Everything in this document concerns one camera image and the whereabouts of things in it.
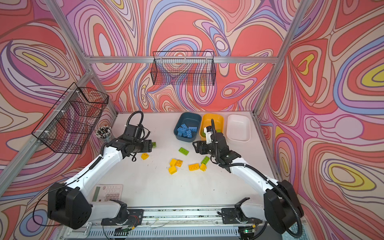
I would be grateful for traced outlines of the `green lego pair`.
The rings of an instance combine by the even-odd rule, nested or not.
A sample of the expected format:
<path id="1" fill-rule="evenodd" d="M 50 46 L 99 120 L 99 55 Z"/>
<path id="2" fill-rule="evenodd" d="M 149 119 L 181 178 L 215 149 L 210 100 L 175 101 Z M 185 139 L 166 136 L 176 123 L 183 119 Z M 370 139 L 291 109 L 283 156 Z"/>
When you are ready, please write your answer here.
<path id="1" fill-rule="evenodd" d="M 207 163 L 210 161 L 210 157 L 205 156 L 204 159 L 201 161 L 201 164 L 207 165 Z"/>

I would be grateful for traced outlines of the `yellow lego long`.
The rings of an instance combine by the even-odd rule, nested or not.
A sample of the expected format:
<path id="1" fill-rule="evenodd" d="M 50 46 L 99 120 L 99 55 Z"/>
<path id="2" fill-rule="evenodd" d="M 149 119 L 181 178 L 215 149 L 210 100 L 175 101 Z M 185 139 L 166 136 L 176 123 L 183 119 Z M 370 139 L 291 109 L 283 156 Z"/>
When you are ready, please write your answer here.
<path id="1" fill-rule="evenodd" d="M 191 164 L 189 165 L 189 171 L 196 171 L 200 169 L 200 164 Z"/>

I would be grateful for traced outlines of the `blue lego bottom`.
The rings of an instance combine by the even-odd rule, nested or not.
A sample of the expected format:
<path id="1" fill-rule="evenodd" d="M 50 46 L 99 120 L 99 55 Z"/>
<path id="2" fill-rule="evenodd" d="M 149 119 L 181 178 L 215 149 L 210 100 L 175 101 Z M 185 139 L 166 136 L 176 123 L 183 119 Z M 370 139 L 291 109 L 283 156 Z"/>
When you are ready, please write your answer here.
<path id="1" fill-rule="evenodd" d="M 178 128 L 177 129 L 177 136 L 186 137 L 187 136 L 187 130 L 184 128 Z"/>

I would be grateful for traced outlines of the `orange-yellow lego cluster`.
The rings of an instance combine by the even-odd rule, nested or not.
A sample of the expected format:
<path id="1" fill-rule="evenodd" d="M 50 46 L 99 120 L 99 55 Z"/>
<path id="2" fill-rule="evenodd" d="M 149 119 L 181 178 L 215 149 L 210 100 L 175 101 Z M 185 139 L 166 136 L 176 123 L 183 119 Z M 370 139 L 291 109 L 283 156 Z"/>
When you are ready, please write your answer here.
<path id="1" fill-rule="evenodd" d="M 176 161 L 176 166 L 177 166 L 177 167 L 181 167 L 182 164 L 183 164 L 183 161 L 181 161 L 181 160 L 177 160 L 177 161 Z"/>

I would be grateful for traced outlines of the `yellow lego top cluster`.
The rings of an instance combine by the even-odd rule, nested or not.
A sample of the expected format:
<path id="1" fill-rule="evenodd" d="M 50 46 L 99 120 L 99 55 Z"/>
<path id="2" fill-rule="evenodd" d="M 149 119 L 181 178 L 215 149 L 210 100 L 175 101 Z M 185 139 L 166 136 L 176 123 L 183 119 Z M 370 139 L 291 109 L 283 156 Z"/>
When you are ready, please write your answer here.
<path id="1" fill-rule="evenodd" d="M 173 167 L 175 166 L 177 163 L 177 160 L 176 159 L 172 159 L 171 162 L 170 162 L 170 166 Z"/>

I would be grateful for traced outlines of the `yellow lego cluster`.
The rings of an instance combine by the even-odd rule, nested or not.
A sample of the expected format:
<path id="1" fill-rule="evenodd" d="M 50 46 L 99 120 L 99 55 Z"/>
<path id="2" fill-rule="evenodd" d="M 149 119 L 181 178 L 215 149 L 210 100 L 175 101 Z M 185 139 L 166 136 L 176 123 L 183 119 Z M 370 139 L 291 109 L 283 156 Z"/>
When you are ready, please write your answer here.
<path id="1" fill-rule="evenodd" d="M 169 167 L 168 171 L 169 171 L 170 175 L 173 175 L 177 172 L 177 168 L 175 166 L 171 166 L 171 167 Z"/>
<path id="2" fill-rule="evenodd" d="M 176 159 L 172 159 L 171 162 L 170 162 L 170 166 L 173 167 L 175 166 L 177 163 L 177 160 Z"/>

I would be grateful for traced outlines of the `yellow lego bottom cluster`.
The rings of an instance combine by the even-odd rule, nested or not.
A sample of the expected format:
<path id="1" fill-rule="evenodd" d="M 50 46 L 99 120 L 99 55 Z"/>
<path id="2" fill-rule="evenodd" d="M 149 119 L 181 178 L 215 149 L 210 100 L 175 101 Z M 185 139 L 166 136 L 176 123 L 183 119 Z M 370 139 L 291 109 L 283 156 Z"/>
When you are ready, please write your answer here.
<path id="1" fill-rule="evenodd" d="M 177 172 L 177 168 L 175 166 L 171 166 L 171 167 L 169 167 L 168 171 L 169 171 L 170 175 L 173 175 Z"/>

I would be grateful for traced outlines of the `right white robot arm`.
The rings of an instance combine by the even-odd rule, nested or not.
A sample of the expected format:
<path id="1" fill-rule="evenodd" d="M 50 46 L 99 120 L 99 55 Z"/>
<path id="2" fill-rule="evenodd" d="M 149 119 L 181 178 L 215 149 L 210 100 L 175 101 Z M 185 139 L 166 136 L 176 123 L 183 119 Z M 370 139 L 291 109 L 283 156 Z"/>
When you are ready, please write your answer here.
<path id="1" fill-rule="evenodd" d="M 195 152 L 210 155 L 211 159 L 215 159 L 215 165 L 241 178 L 263 196 L 262 213 L 259 207 L 245 211 L 242 209 L 243 202 L 238 202 L 240 213 L 249 219 L 261 219 L 264 216 L 264 221 L 277 233 L 287 232 L 297 239 L 302 237 L 304 210 L 293 185 L 286 180 L 278 181 L 268 177 L 247 163 L 240 154 L 231 150 L 224 134 L 217 132 L 214 120 L 205 127 L 205 134 L 205 141 L 193 142 Z"/>

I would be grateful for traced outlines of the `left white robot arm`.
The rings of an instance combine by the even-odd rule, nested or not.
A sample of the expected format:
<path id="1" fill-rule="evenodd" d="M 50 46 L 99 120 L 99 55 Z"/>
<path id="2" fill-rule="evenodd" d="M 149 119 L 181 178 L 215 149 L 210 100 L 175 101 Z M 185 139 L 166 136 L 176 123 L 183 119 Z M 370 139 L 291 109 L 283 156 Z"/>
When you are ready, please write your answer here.
<path id="1" fill-rule="evenodd" d="M 137 161 L 138 154 L 152 151 L 150 131 L 143 125 L 144 113 L 133 112 L 125 125 L 124 133 L 101 146 L 98 156 L 79 173 L 64 183 L 54 183 L 45 196 L 48 198 L 47 217 L 57 226 L 73 230 L 88 222 L 102 220 L 108 225 L 123 226 L 130 218 L 127 204 L 109 200 L 91 204 L 90 191 L 99 180 L 124 158 Z"/>

